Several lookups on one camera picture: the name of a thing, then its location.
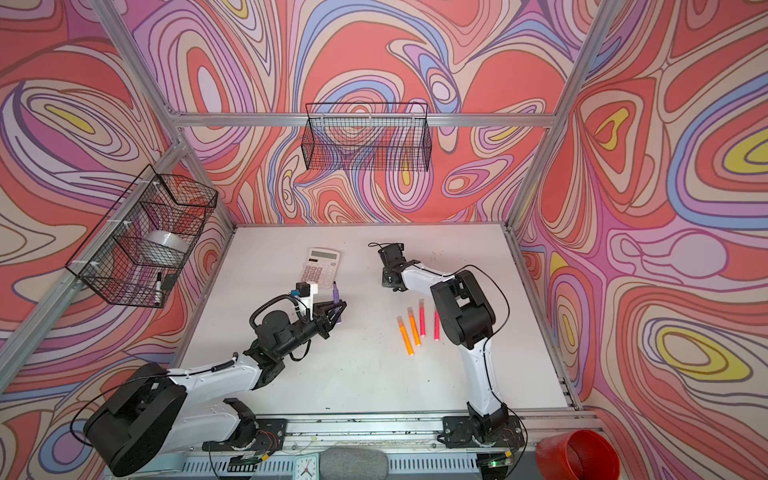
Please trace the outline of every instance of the purple marker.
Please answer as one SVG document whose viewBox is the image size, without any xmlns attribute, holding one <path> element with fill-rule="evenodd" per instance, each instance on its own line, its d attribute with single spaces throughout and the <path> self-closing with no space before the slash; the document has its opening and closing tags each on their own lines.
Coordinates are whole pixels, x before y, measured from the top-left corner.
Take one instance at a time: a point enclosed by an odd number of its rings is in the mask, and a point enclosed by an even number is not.
<svg viewBox="0 0 768 480">
<path fill-rule="evenodd" d="M 333 302 L 338 303 L 339 302 L 339 289 L 336 288 L 336 282 L 333 282 Z M 337 323 L 341 323 L 341 317 L 336 321 Z"/>
</svg>

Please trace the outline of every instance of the pink marker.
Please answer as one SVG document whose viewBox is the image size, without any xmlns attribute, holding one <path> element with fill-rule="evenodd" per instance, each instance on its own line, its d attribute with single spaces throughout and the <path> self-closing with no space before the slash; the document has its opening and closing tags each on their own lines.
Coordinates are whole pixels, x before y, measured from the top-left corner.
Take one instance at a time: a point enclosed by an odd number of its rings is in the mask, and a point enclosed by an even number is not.
<svg viewBox="0 0 768 480">
<path fill-rule="evenodd" d="M 424 326 L 424 299 L 419 300 L 419 328 L 422 330 L 422 336 L 427 336 L 427 327 Z"/>
</svg>

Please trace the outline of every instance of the wire basket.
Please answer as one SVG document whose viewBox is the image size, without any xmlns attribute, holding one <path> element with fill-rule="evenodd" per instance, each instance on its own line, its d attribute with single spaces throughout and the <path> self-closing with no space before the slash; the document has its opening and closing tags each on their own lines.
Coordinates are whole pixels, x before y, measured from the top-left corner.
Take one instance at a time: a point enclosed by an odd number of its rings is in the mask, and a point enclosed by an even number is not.
<svg viewBox="0 0 768 480">
<path fill-rule="evenodd" d="M 155 174 L 96 253 L 67 268 L 107 303 L 162 308 L 217 200 L 190 178 Z"/>
<path fill-rule="evenodd" d="M 422 102 L 306 104 L 306 169 L 428 171 L 428 111 Z"/>
</svg>

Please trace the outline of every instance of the white table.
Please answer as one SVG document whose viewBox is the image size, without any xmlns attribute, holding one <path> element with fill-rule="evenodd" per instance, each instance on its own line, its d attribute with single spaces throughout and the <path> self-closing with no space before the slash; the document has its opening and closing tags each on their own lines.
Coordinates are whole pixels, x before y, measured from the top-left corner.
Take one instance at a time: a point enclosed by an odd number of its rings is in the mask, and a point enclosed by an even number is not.
<svg viewBox="0 0 768 480">
<path fill-rule="evenodd" d="M 433 339 L 434 304 L 425 299 L 428 335 L 408 356 L 397 325 L 407 308 L 419 318 L 419 293 L 381 286 L 382 263 L 368 242 L 402 242 L 407 260 L 452 272 L 473 263 L 505 290 L 508 325 L 492 340 L 499 389 L 513 409 L 565 407 L 536 319 L 515 263 L 497 224 L 241 227 L 181 363 L 193 367 L 224 361 L 255 339 L 249 315 L 267 300 L 288 293 L 300 278 L 311 247 L 341 252 L 336 283 L 348 303 L 329 339 L 315 336 L 307 358 L 292 362 L 268 386 L 237 395 L 257 415 L 301 413 L 428 412 L 466 410 L 465 374 L 458 346 L 441 333 Z M 475 273 L 496 313 L 495 329 L 507 316 L 501 294 Z M 331 300 L 320 290 L 316 301 Z M 280 307 L 296 319 L 293 306 Z M 300 356 L 304 347 L 295 355 Z"/>
</svg>

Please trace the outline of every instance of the red plastic cup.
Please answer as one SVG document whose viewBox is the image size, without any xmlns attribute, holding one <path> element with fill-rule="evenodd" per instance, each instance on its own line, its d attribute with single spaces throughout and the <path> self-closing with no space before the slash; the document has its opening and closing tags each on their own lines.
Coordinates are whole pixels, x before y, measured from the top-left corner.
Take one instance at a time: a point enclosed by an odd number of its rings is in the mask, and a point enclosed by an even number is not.
<svg viewBox="0 0 768 480">
<path fill-rule="evenodd" d="M 591 430 L 541 440 L 536 464 L 546 480 L 618 480 L 620 471 L 614 447 Z"/>
</svg>

